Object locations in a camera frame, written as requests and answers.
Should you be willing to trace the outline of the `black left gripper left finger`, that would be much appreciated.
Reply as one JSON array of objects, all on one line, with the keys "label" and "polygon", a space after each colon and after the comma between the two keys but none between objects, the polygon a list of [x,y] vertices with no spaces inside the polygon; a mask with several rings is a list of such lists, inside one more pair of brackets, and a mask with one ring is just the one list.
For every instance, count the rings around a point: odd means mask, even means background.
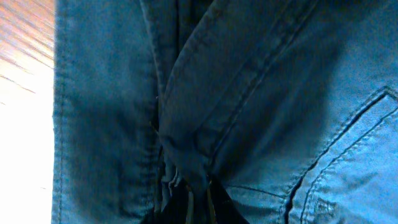
[{"label": "black left gripper left finger", "polygon": [[189,224],[190,187],[179,183],[169,202],[161,212],[150,212],[142,224]]}]

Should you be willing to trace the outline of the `dark blue denim shorts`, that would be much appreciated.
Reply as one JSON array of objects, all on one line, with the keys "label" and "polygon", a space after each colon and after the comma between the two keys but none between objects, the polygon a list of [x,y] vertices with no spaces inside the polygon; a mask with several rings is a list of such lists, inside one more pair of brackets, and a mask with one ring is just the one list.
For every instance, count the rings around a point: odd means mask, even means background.
[{"label": "dark blue denim shorts", "polygon": [[397,222],[396,0],[59,0],[53,223],[217,179],[249,223]]}]

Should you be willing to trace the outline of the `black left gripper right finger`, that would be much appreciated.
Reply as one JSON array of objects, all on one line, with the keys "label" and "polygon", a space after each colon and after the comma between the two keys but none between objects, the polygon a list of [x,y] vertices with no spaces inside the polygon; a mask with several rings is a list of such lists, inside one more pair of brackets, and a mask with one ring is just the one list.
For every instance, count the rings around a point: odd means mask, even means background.
[{"label": "black left gripper right finger", "polygon": [[206,199],[211,224],[249,224],[217,179],[210,179]]}]

